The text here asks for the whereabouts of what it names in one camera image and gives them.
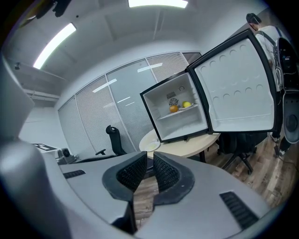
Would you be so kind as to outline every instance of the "round table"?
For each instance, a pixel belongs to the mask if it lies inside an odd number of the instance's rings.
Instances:
[[[204,150],[210,147],[219,138],[219,136],[220,134],[203,134],[200,136],[189,137],[186,142],[181,140],[171,143],[161,143],[160,147],[155,151],[178,155],[185,158],[199,153],[201,161],[204,162]],[[151,143],[154,139],[158,139],[158,136],[153,129],[142,138],[139,143],[139,149],[144,151],[145,146]],[[153,159],[153,157],[154,151],[148,152],[148,158]]]

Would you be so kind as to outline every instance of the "black office chair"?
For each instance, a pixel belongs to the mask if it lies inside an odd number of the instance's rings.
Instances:
[[[245,163],[248,168],[248,174],[253,171],[252,166],[248,162],[248,153],[256,153],[256,145],[262,142],[267,137],[267,133],[223,133],[218,141],[218,154],[234,154],[222,167],[227,169],[237,157]]]
[[[120,135],[120,131],[117,128],[111,127],[111,125],[109,125],[106,128],[106,133],[110,137],[112,150],[116,154],[116,156],[126,155],[127,153],[121,147],[121,135]]]

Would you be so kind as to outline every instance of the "wooden floor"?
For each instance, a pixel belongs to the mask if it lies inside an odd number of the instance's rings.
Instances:
[[[256,154],[248,160],[253,168],[249,176],[247,168],[240,158],[227,171],[248,187],[259,193],[269,204],[275,207],[284,202],[291,194],[299,179],[299,144],[291,145],[283,157],[284,162],[275,156],[275,143],[268,136],[257,147]],[[206,162],[222,167],[232,155],[217,155],[218,146],[212,145],[205,150]],[[155,177],[143,180],[134,193],[134,210],[137,227],[140,228],[152,214],[154,195],[158,194]]]

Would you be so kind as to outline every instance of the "fridge shelf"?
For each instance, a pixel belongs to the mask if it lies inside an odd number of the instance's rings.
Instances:
[[[173,116],[173,115],[176,115],[176,114],[180,114],[180,113],[182,113],[182,112],[186,112],[186,111],[188,111],[188,110],[190,110],[190,109],[193,109],[193,108],[195,108],[195,107],[197,107],[197,106],[198,106],[198,104],[193,104],[192,106],[188,107],[187,109],[184,109],[184,110],[178,110],[178,111],[176,111],[176,112],[174,112],[174,113],[169,113],[169,114],[167,114],[167,115],[165,115],[165,116],[163,116],[163,117],[159,117],[157,120],[162,120],[162,119],[165,119],[165,118],[167,118],[167,117],[170,117],[170,116]]]

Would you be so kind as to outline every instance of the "yellow fruit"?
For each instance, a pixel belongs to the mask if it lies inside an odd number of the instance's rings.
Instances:
[[[191,105],[191,103],[188,102],[188,101],[184,101],[184,102],[183,102],[183,107],[184,107],[184,108],[189,107],[190,105]]]
[[[170,106],[169,110],[174,113],[174,112],[178,111],[178,107],[176,105],[172,105],[172,106]]]

